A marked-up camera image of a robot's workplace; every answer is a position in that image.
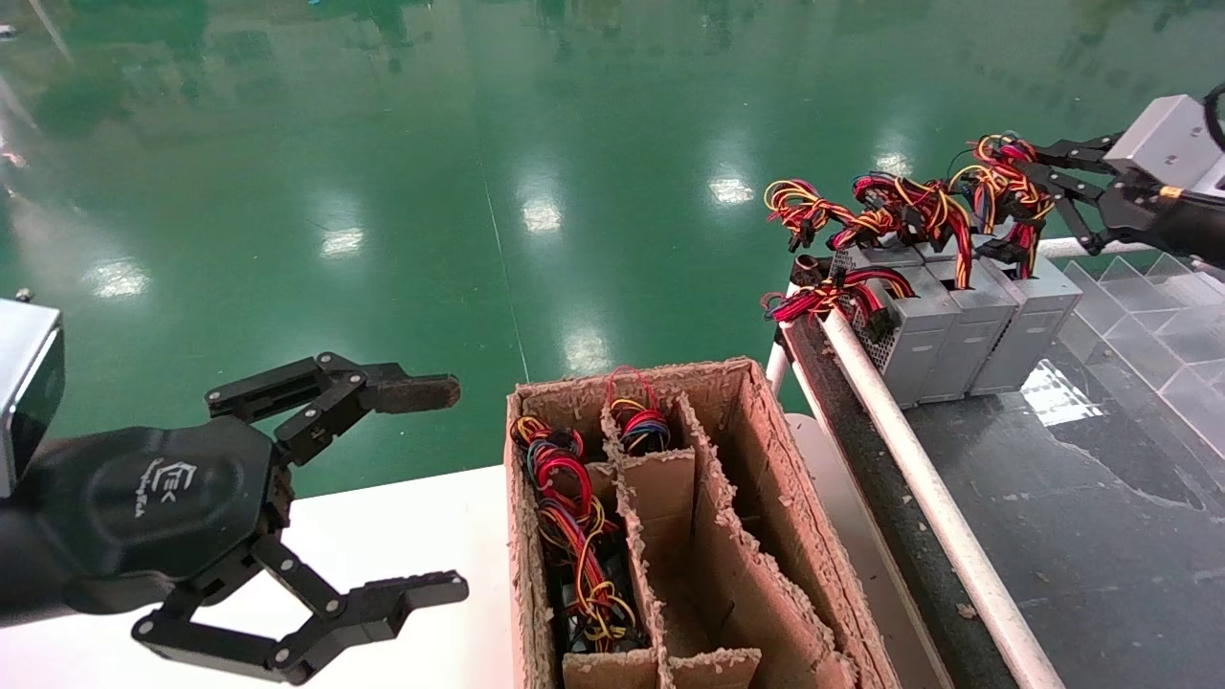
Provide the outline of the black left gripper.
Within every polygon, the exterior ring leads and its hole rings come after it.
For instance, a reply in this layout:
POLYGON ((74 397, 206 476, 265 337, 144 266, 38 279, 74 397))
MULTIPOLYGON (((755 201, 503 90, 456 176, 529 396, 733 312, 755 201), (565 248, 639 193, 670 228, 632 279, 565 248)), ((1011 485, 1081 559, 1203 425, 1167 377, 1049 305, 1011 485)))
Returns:
POLYGON ((372 411, 450 409, 461 395, 452 374, 323 352, 207 392, 211 418, 240 421, 48 443, 27 470, 28 614, 108 615, 167 600, 132 628, 151 653, 292 685, 350 647, 393 640, 413 611, 466 600, 468 581, 450 570, 332 588, 277 539, 292 500, 284 465, 306 465, 372 411), (249 425, 285 411, 274 443, 249 425), (194 622, 261 568, 310 611, 296 631, 194 622))

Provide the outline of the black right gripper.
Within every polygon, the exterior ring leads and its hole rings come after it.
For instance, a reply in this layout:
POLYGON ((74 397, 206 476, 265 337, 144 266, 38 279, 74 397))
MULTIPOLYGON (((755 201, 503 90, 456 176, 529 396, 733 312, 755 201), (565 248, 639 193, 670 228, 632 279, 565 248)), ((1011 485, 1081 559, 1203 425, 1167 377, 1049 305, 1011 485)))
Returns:
POLYGON ((1020 168, 1022 175, 1054 205, 1078 249, 1098 256, 1107 242, 1169 242, 1167 201, 1161 196, 1161 181, 1147 174, 1116 174, 1105 154, 1121 137, 1110 134, 1087 141, 1060 139, 1055 143, 1036 145, 1036 161, 1054 168, 1020 168), (1069 170, 1087 170, 1102 175, 1116 174, 1106 188, 1080 179, 1069 170), (1094 211, 1102 219, 1098 230, 1087 218, 1094 211))

